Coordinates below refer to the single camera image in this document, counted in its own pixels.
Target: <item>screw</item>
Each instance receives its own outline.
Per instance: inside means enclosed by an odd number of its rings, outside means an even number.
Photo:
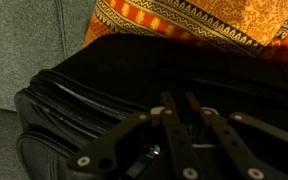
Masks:
[[[194,180],[198,178],[198,173],[195,169],[187,167],[183,170],[183,175],[186,179]]]
[[[205,111],[204,111],[204,114],[206,114],[206,115],[211,115],[211,114],[212,114],[212,111],[205,110]]]
[[[256,168],[249,168],[247,172],[248,175],[255,180],[262,180],[265,177],[264,173]]]
[[[236,120],[242,120],[243,117],[242,117],[241,115],[235,115],[235,116],[234,116],[234,119],[236,119]]]
[[[145,114],[141,114],[141,115],[139,116],[139,118],[140,118],[141,120],[145,120],[147,117],[146,117]]]
[[[87,166],[90,163],[91,163],[91,159],[87,156],[83,156],[83,157],[79,158],[77,161],[77,165],[79,165],[80,167]]]
[[[173,111],[171,111],[171,110],[166,110],[165,113],[168,114],[168,115],[171,115],[171,114],[173,114]]]

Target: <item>orange patterned fabric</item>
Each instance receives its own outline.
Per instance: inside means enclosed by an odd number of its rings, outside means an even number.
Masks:
[[[98,0],[84,46],[113,33],[288,62],[288,0]]]

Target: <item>black suitcase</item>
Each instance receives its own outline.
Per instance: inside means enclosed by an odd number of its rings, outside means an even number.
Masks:
[[[67,159],[135,112],[183,94],[223,117],[243,112],[288,132],[288,64],[263,62],[165,39],[102,37],[42,70],[18,92],[24,133],[17,151],[30,179],[65,179]]]

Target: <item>black fabric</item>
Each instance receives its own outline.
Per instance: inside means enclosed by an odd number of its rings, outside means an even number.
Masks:
[[[288,131],[288,64],[135,35],[100,38],[41,71],[15,103],[26,134],[42,129],[74,152],[123,117],[159,106],[164,91],[172,93],[180,113],[185,112],[184,93],[190,91],[224,117],[242,112]],[[30,136],[24,142],[29,145],[18,143],[22,164],[31,177],[42,176],[43,165],[49,165],[40,159],[45,149],[56,155],[59,146],[44,143],[41,148]],[[65,171],[65,157],[56,162],[62,167],[58,174]],[[35,167],[33,161],[40,163]]]

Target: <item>patterned cloth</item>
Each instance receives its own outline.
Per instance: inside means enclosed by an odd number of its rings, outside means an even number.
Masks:
[[[84,46],[114,33],[288,62],[288,0],[98,0]]]

